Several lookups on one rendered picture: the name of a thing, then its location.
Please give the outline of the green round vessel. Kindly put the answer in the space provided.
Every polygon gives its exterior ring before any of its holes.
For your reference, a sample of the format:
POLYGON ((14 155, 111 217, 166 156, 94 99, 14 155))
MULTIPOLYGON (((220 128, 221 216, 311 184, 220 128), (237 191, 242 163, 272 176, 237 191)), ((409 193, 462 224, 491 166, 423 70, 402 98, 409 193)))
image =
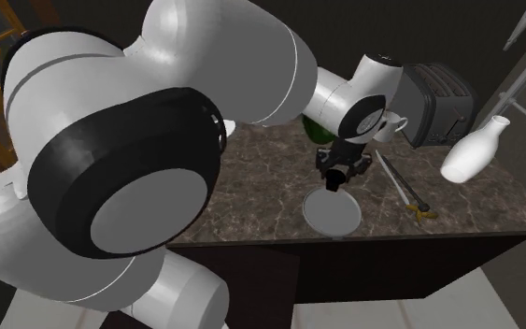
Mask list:
POLYGON ((335 140, 335 135, 305 115, 302 116, 302 124, 304 126, 306 135, 315 144, 326 145, 335 140))

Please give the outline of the white thin stick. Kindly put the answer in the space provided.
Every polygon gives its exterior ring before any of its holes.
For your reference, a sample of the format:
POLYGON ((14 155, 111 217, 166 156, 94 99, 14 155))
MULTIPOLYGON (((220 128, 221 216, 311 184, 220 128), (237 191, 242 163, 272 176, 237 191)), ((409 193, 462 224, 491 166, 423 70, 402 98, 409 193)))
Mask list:
POLYGON ((409 205, 410 202, 408 200, 408 198, 406 197, 405 195, 405 192, 403 191, 403 189, 400 187, 400 185, 398 184, 398 182, 396 181, 394 175, 392 174, 392 172, 390 171, 390 169, 388 168, 388 166, 385 164, 382 156, 380 155, 379 151, 378 150, 375 150, 375 154, 377 156, 377 159, 378 161, 380 162, 380 164, 382 165, 384 171, 386 172, 386 174, 388 175, 388 177, 390 178, 391 182, 393 183, 393 185, 395 186, 398 194, 400 195, 401 199, 403 200, 403 202, 405 203, 405 205, 409 205))

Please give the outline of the white mug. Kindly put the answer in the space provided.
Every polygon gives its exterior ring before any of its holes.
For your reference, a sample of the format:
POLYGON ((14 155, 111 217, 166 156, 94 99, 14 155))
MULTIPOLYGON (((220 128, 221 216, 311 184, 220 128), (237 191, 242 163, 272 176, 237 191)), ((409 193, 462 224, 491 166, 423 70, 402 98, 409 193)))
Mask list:
POLYGON ((384 122, 373 139, 386 143, 392 140, 395 133, 403 130, 408 124, 407 117, 401 117, 398 114, 388 111, 384 116, 384 122))

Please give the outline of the grey round plate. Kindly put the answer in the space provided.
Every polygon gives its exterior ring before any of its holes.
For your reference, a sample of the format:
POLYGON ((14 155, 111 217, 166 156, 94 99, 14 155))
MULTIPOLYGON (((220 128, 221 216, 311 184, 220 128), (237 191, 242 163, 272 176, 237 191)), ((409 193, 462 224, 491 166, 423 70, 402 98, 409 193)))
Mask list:
POLYGON ((302 204, 302 212, 314 231, 330 238, 352 234, 363 220, 357 200, 344 189, 333 192, 319 187, 310 191, 302 204))

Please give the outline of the black tool with yellow end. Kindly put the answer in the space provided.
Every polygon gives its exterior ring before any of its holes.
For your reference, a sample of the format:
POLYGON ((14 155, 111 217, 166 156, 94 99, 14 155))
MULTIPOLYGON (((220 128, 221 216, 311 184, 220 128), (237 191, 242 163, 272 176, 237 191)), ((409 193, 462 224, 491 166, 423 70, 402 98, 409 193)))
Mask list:
POLYGON ((398 170, 392 165, 392 163, 383 155, 381 155, 385 164, 388 166, 392 174, 394 175, 396 181, 403 189, 404 192, 408 192, 416 201, 415 204, 405 205, 405 208, 412 211, 415 215, 417 222, 421 222, 422 219, 437 219, 438 214, 431 211, 431 207, 424 202, 419 195, 414 191, 414 189, 409 185, 409 183, 402 177, 398 170))

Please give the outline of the dark grey toaster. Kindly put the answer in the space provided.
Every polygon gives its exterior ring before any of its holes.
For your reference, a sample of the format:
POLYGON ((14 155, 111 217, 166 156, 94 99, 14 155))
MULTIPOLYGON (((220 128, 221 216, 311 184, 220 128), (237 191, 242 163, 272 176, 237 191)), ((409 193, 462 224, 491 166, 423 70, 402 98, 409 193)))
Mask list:
POLYGON ((472 86, 445 64, 406 64, 390 110, 408 118, 401 131, 414 149, 454 146, 479 111, 472 86))

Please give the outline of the white vase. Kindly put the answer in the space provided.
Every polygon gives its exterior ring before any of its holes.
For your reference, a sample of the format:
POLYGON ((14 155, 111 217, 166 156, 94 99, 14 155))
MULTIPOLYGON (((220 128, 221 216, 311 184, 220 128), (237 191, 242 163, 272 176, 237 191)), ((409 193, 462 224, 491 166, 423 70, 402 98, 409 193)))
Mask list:
POLYGON ((484 127, 462 138, 441 165, 442 177, 453 183, 465 183, 480 173, 493 159, 500 135, 509 124, 508 118, 495 115, 484 127))

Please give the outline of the grey metal frame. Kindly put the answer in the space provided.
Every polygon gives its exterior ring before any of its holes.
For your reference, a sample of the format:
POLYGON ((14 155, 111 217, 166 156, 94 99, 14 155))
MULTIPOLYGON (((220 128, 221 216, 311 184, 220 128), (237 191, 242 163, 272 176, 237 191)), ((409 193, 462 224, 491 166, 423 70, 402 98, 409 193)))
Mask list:
MULTIPOLYGON (((515 29, 513 30, 510 37, 507 39, 503 51, 509 50, 518 40, 520 35, 523 33, 523 31, 526 29, 526 9, 524 13, 522 14, 521 18, 519 19, 518 24, 516 25, 515 29)), ((523 89, 526 87, 526 67, 522 70, 521 73, 519 73, 514 80, 514 82, 510 85, 510 87, 504 91, 500 92, 498 94, 498 101, 493 106, 491 111, 485 116, 485 118, 476 126, 476 129, 483 128, 487 122, 493 117, 493 116, 504 116, 505 111, 509 109, 510 107, 515 108, 520 113, 524 114, 526 116, 526 108, 523 107, 516 99, 516 97, 523 91, 523 89)))

